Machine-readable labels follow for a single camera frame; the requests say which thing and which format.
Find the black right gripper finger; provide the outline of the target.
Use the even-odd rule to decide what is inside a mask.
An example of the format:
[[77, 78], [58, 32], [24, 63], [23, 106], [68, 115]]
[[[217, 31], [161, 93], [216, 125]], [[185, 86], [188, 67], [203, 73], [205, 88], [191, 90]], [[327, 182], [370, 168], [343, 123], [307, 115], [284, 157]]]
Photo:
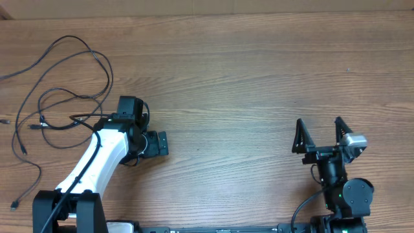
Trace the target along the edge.
[[340, 116], [336, 117], [334, 123], [336, 129], [336, 143], [339, 144], [345, 134], [352, 133], [353, 131]]
[[299, 118], [296, 121], [296, 132], [294, 142], [292, 145], [293, 153], [308, 153], [316, 147], [315, 143], [311, 139], [309, 132], [305, 126], [304, 121]]

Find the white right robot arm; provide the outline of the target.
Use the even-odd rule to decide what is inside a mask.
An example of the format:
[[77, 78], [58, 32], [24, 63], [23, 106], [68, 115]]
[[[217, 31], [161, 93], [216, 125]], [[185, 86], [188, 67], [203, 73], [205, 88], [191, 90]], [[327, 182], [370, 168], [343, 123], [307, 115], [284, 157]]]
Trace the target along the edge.
[[[346, 164], [352, 163], [367, 147], [367, 139], [355, 133], [341, 117], [336, 117], [336, 144], [316, 146], [305, 123], [297, 119], [292, 152], [303, 154], [303, 164], [318, 169], [315, 181], [321, 190], [310, 196], [293, 213], [291, 232], [367, 232], [364, 217], [371, 214], [375, 188], [363, 178], [348, 179]], [[319, 195], [325, 200], [329, 215], [314, 216], [309, 223], [295, 224], [299, 211]]]

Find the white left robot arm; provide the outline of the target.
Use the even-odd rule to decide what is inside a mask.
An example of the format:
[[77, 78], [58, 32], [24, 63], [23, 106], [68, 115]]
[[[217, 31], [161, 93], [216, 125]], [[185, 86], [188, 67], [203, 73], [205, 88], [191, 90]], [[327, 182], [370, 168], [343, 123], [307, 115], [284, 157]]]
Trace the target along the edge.
[[34, 232], [141, 232], [134, 221], [108, 221], [102, 196], [119, 164], [168, 155], [166, 132], [150, 131], [149, 106], [121, 96], [116, 112], [100, 114], [91, 143], [67, 178], [53, 191], [41, 190], [32, 203]]

